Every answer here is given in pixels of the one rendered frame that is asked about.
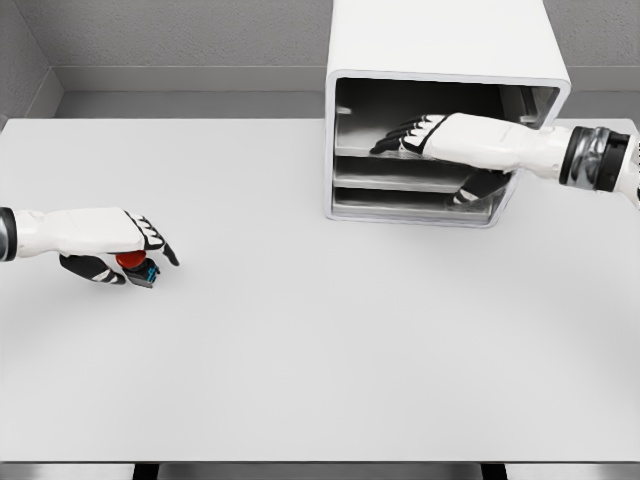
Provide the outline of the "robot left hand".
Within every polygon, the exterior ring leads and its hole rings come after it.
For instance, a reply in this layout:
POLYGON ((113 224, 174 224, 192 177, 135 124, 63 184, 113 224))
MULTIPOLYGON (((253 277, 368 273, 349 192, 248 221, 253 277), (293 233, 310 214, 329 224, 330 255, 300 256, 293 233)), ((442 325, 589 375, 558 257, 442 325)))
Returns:
POLYGON ((159 251, 171 265, 179 265, 168 241, 143 215, 108 207, 56 211, 47 214, 46 220, 60 265, 91 282, 130 282, 116 262, 120 253, 159 251))

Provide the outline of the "red button load switch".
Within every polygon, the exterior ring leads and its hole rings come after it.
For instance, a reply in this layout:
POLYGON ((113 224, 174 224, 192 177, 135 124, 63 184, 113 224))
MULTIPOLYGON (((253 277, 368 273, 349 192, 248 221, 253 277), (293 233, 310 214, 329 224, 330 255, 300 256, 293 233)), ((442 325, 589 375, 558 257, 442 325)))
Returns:
POLYGON ((144 250, 120 253, 115 256, 117 264, 134 285, 152 288, 160 270, 144 250))

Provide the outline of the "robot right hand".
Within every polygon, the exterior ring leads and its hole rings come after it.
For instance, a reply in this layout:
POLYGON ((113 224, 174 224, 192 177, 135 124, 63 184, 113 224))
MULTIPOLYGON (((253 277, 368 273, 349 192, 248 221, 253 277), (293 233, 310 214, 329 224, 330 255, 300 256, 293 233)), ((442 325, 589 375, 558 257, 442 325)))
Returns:
POLYGON ((499 143, 512 127, 509 122, 463 113, 423 114, 388 132, 370 152, 407 151, 474 167, 476 171, 448 201, 463 205, 484 200, 510 182, 512 172, 498 156, 504 152, 499 143))

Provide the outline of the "grey metal cabinet drawer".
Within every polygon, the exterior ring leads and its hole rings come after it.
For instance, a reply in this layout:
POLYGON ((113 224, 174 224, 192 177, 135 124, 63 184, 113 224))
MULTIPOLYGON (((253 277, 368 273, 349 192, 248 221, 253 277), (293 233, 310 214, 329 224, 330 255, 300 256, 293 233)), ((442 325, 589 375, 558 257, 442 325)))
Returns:
POLYGON ((454 204, 450 193, 336 188, 333 211, 340 214, 372 214, 425 218, 473 218, 492 215, 503 192, 467 204, 454 204))
POLYGON ((339 156, 333 185, 340 188, 454 193, 476 169, 430 160, 339 156))

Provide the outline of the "white multi-storey storage cabinet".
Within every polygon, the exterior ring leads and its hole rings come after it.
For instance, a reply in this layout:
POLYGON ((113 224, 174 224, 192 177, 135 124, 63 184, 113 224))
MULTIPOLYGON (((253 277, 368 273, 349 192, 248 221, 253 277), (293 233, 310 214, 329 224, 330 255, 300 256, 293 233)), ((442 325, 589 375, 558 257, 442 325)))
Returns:
POLYGON ((325 212, 334 220, 494 225, 518 178, 488 218, 333 211, 337 157, 422 160, 370 152, 423 114, 463 112, 550 125, 571 91, 543 0, 334 0, 325 80, 325 212))

